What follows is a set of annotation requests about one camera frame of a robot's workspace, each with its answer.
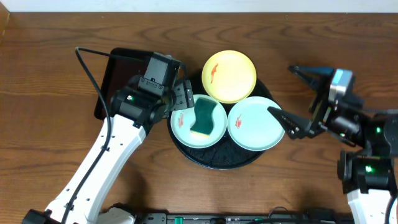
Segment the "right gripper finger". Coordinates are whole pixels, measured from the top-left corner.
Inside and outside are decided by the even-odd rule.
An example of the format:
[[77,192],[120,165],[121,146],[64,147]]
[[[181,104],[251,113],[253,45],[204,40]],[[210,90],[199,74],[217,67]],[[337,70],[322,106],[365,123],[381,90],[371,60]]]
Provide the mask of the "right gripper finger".
[[303,65],[290,65],[288,70],[312,90],[319,90],[327,85],[334,72],[334,68],[330,67],[308,67]]
[[303,139],[305,137],[310,137],[309,119],[271,106],[268,107],[267,110],[279,122],[289,138]]

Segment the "green and yellow sponge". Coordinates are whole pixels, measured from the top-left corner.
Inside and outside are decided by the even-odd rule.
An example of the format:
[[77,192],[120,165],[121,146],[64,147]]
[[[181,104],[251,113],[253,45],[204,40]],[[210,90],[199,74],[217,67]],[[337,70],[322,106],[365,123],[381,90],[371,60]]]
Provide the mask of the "green and yellow sponge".
[[206,98],[198,98],[195,102],[195,122],[190,128],[192,133],[209,136],[214,128],[213,110],[217,104]]

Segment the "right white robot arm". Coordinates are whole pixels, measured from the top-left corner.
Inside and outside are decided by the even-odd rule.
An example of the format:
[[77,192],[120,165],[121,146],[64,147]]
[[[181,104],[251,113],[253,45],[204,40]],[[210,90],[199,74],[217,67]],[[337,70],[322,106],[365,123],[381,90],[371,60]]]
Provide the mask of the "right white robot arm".
[[329,133],[340,142],[359,146],[341,151],[338,178],[355,223],[397,223],[397,110],[367,110],[353,92],[355,76],[342,68],[291,65],[316,96],[309,106],[311,119],[282,109],[268,111],[291,139],[314,138]]

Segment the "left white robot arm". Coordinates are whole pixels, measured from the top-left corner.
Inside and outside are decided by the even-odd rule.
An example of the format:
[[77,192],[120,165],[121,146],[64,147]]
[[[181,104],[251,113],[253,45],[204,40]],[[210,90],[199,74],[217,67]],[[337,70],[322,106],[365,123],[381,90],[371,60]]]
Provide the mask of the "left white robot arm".
[[166,83],[135,76],[113,96],[110,117],[67,186],[43,212],[29,210],[23,223],[135,223],[135,214],[120,204],[102,213],[103,202],[153,125],[193,105],[186,78]]

